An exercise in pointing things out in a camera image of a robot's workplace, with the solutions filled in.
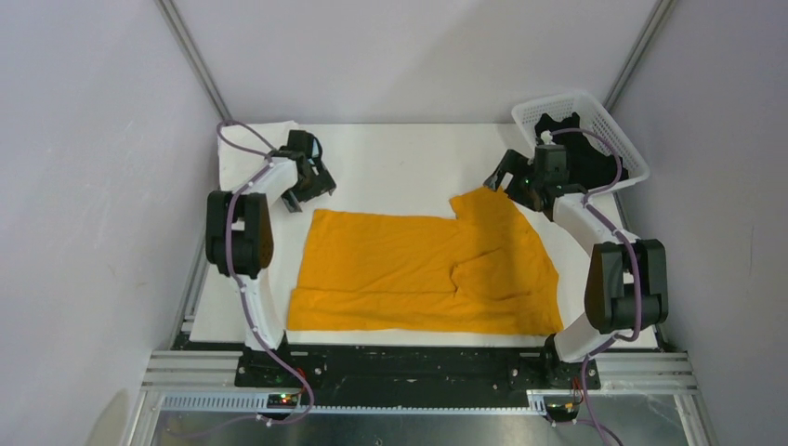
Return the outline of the yellow t shirt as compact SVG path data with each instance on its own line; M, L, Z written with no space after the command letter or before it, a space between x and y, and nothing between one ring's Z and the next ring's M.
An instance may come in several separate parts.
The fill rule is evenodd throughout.
M527 217L485 188L450 205L451 218L315 211L288 329L560 332L558 271Z

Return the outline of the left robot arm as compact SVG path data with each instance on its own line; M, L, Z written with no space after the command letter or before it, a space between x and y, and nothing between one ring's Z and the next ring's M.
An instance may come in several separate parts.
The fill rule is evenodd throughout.
M262 165L229 190L214 190L207 197L204 249L207 261L232 279L247 323L245 345L253 350L275 350L285 336L276 314L269 283L274 238L270 208L278 201L291 214L301 204L331 195L335 181L325 166L320 141L310 132L291 129L275 149L251 126L235 123L257 137L269 150L232 142L217 129L219 140L235 150L252 153Z

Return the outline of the black t shirt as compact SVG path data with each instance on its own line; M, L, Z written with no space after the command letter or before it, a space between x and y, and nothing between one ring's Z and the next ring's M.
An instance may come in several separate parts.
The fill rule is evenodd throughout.
M576 112L561 121L543 113L534 125L534 134L545 144L542 134L549 132L553 136L553 143L548 145L562 145L567 149L570 183L578 183L586 190L592 190L611 184L617 173L620 181L629 179L629 171L624 167L623 158L618 157L618 162L621 164L621 168L618 168L616 158L612 154L604 154L592 146L591 142L598 141L597 139L582 132L556 135L559 130L579 127L580 116Z

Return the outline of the right controller board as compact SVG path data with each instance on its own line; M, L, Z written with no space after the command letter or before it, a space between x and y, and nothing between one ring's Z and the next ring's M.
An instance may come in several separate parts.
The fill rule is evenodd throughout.
M552 426L575 424L580 412L580 406L574 402L557 400L545 401L545 420Z

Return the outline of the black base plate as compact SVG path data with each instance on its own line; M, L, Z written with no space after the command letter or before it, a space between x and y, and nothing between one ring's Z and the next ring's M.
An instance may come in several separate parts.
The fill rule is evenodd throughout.
M295 388L324 407L525 407L530 391L601 387L597 366L543 348L292 345L277 360L245 348L234 384Z

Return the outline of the controller board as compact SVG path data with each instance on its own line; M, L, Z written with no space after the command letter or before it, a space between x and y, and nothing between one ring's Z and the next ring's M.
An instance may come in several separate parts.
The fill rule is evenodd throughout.
M299 406L298 393L270 393L267 396L266 408L270 410L293 410Z
M580 406L574 402L557 400L545 401L545 420L552 426L575 424L580 412Z

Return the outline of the folded white t shirt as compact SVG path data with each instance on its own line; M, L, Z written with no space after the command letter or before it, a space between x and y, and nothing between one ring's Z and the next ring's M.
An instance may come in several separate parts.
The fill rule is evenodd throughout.
M217 126L219 187L235 190L259 171L265 162L264 153L278 150L291 130L300 129L295 121L249 125L252 130L230 122Z

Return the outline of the white plastic basket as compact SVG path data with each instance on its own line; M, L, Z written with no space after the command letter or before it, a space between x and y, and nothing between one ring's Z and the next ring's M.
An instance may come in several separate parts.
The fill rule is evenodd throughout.
M532 98L512 109L511 116L525 139L526 149L523 153L533 157L537 138L541 134L541 131L536 131L536 126L544 114L554 121L562 122L574 113L579 117L577 127L591 131L609 142L622 160L627 178L621 177L611 190L633 186L649 177L650 168L622 128L596 98L582 90Z

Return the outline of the left controller board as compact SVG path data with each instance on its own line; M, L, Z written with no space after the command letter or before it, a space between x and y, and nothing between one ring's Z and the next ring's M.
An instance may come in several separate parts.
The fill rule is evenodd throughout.
M267 396L266 408L270 410L293 410L299 406L298 393L270 393Z

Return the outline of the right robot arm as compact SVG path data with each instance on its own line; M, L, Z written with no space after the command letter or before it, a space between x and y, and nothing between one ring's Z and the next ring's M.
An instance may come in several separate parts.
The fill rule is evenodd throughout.
M669 314L666 253L656 239L642 239L606 217L591 201L593 191L570 181L567 150L539 145L533 157L508 150L483 183L566 230L588 253L584 312L548 337L554 352L539 366L543 381L565 387L577 375L576 362L615 341L633 342Z

